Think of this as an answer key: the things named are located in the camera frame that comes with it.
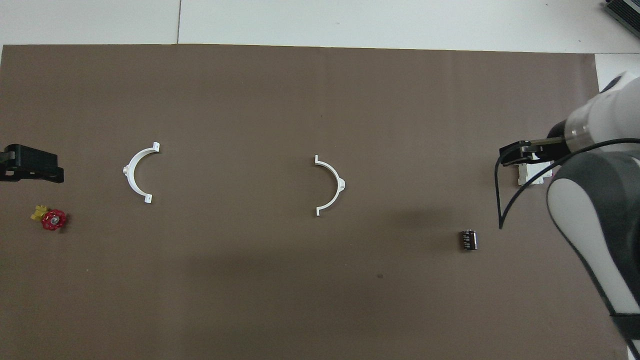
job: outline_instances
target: white tile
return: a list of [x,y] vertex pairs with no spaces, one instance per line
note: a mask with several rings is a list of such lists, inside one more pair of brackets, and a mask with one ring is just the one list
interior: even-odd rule
[[640,76],[640,54],[596,54],[598,86],[602,90],[620,73],[629,71]]
[[1,44],[172,44],[180,0],[0,0]]
[[597,0],[182,0],[180,43],[640,53]]

